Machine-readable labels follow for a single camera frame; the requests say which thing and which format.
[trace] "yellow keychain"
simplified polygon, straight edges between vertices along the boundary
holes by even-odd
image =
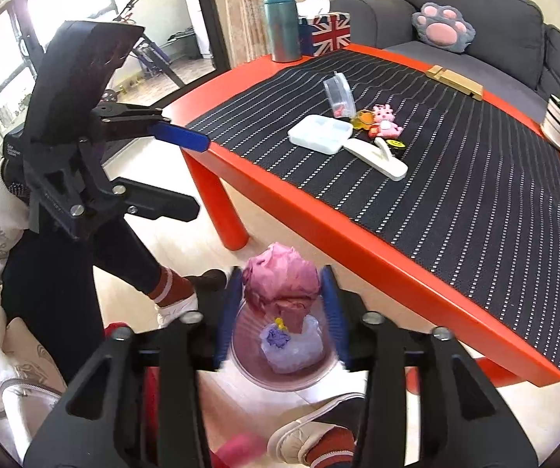
[[[352,119],[354,130],[368,130],[374,123],[375,119],[371,111],[358,111]]]

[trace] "sneaker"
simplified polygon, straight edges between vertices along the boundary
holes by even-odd
[[[157,305],[154,305],[154,309],[156,309],[156,322],[159,324],[159,329],[162,329],[172,320],[180,317],[185,311],[194,311],[198,309],[198,296],[194,294],[187,297],[187,299],[178,301],[173,305],[165,306],[164,308],[159,308]]]
[[[216,290],[222,290],[226,288],[226,283],[228,283],[226,273],[219,269],[209,269],[201,276],[185,276],[184,278],[191,282],[195,290],[200,291],[214,292]],[[180,317],[185,311],[198,309],[198,296],[194,293],[187,299],[177,301],[164,308],[159,308],[157,305],[154,305],[154,309],[156,309],[156,321],[159,324],[159,328],[163,328],[172,320]]]
[[[267,453],[277,463],[307,464],[306,455],[323,436],[343,427],[358,438],[364,396],[360,392],[339,395],[322,407],[282,426],[269,438]]]

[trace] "plastic cup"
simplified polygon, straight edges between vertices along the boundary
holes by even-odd
[[[326,89],[326,95],[335,118],[353,118],[356,116],[354,96],[344,74],[336,72],[334,77],[323,81],[323,86]]]
[[[259,334],[262,328],[274,321],[270,315],[259,317],[250,306],[243,302],[234,324],[230,354],[234,364],[245,378],[263,389],[276,392],[293,392],[307,389],[316,384],[337,364],[338,357],[334,342],[328,331],[328,321],[323,310],[323,301],[317,299],[310,314],[315,317],[321,327],[324,356],[312,366],[305,367],[294,373],[274,373],[261,349]]]

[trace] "white plastic tray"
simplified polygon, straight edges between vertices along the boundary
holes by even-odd
[[[289,141],[313,151],[334,154],[352,136],[353,130],[352,124],[346,121],[311,114],[289,130]]]

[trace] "tissue box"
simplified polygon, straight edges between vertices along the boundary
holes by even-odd
[[[346,12],[299,18],[299,45],[305,56],[321,56],[350,43],[349,14]]]

